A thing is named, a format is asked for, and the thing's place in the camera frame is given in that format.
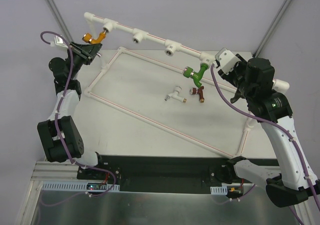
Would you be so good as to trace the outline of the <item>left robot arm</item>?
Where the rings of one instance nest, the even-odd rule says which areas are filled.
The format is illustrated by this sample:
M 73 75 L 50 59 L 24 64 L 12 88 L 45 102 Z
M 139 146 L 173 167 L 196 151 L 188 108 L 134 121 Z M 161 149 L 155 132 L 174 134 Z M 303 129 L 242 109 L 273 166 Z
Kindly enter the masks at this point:
M 49 162 L 63 163 L 72 158 L 76 163 L 89 166 L 89 175 L 99 180 L 105 176 L 106 168 L 99 163 L 97 152 L 85 150 L 73 115 L 82 95 L 76 76 L 83 65 L 92 63 L 102 44 L 71 42 L 70 47 L 67 58 L 54 57 L 48 64 L 54 76 L 57 102 L 47 120 L 38 123 L 37 131 Z

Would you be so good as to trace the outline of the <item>white pipe frame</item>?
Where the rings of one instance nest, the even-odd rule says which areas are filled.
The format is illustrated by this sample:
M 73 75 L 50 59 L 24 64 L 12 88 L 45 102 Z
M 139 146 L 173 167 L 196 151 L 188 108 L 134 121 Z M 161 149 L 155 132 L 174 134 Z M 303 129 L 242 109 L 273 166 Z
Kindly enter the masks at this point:
M 251 159 L 274 159 L 273 147 L 257 122 L 226 105 L 217 88 L 231 98 L 235 89 L 219 79 L 214 84 L 206 70 L 204 103 L 191 95 L 195 86 L 183 76 L 185 67 L 199 70 L 210 63 L 213 51 L 191 49 L 117 21 L 84 14 L 94 38 L 106 30 L 107 37 L 120 33 L 133 46 L 155 45 L 155 50 L 101 50 L 92 67 L 80 74 L 83 100 L 76 118 L 87 149 L 105 155 L 153 157 L 222 157 L 242 155 Z M 180 86 L 186 103 L 167 94 Z

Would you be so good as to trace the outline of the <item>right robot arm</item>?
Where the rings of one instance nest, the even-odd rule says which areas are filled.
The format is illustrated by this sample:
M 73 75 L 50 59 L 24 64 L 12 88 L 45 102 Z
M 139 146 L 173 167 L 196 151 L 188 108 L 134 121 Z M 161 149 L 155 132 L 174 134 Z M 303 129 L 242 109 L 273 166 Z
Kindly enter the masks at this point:
M 274 174 L 237 156 L 226 162 L 223 181 L 248 180 L 265 189 L 269 199 L 279 208 L 300 204 L 309 197 L 319 205 L 320 180 L 301 148 L 288 99 L 274 89 L 275 69 L 270 61 L 259 57 L 244 60 L 229 50 L 216 55 L 215 61 L 220 68 L 220 77 L 236 88 L 234 97 L 225 103 L 260 123 L 280 167 L 280 173 Z

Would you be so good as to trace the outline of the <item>yellow faucet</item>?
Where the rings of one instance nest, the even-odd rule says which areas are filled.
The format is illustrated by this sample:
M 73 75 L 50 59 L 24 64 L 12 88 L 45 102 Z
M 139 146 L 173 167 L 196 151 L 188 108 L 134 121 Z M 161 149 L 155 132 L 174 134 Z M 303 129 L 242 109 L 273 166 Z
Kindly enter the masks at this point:
M 97 38 L 94 38 L 89 32 L 87 32 L 83 35 L 82 40 L 85 43 L 94 45 L 94 44 L 100 44 L 106 38 L 106 36 L 107 36 L 106 30 L 103 30 L 102 32 L 100 32 Z

